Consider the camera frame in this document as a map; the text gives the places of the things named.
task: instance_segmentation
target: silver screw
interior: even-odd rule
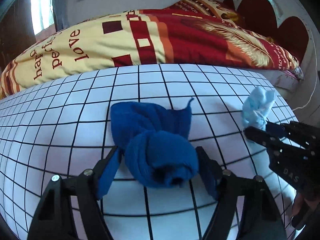
[[[86,170],[83,172],[83,174],[84,174],[85,176],[90,176],[92,173],[93,173],[93,170],[91,170],[91,169],[86,169]]]
[[[53,175],[53,176],[51,177],[51,180],[54,181],[54,182],[58,181],[59,179],[60,179],[60,176],[59,176],[59,175]]]
[[[222,174],[226,175],[226,176],[230,176],[232,174],[232,172],[227,170],[227,169],[225,169],[225,170],[222,171]]]
[[[257,175],[257,176],[254,176],[254,179],[257,181],[257,182],[263,182],[263,177]]]

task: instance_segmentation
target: feather print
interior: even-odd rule
[[[209,32],[215,32],[223,36],[228,42],[241,49],[246,54],[252,64],[257,67],[274,66],[272,58],[269,56],[263,44],[254,36],[242,32],[236,28],[207,22],[200,26]]]

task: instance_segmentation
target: white grid tablecloth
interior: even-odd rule
[[[241,133],[242,104],[256,87],[275,90],[261,74],[192,64],[140,65],[87,72],[46,82],[0,101],[0,212],[25,240],[40,196],[54,174],[76,176],[105,158],[114,145],[110,106],[156,103],[185,108],[191,97],[189,140],[237,176],[265,178],[286,227],[295,190],[273,173],[265,148]],[[278,94],[270,122],[297,121]],[[284,142],[295,145],[286,139]],[[199,176],[182,188],[151,189],[121,164],[109,193],[99,203],[115,240],[197,240],[216,207]],[[79,238],[85,240],[77,199],[72,198]],[[243,197],[229,233],[234,240]]]

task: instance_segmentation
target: gray curtain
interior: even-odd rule
[[[56,31],[69,27],[67,2],[67,0],[51,0]]]

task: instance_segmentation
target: rolled blue cloth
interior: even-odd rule
[[[244,128],[253,126],[260,130],[266,130],[267,117],[276,100],[276,91],[266,91],[256,87],[248,96],[242,106],[242,122]]]
[[[188,142],[191,103],[167,110],[150,103],[123,102],[111,107],[111,132],[131,174],[145,187],[173,187],[195,176],[195,149]]]

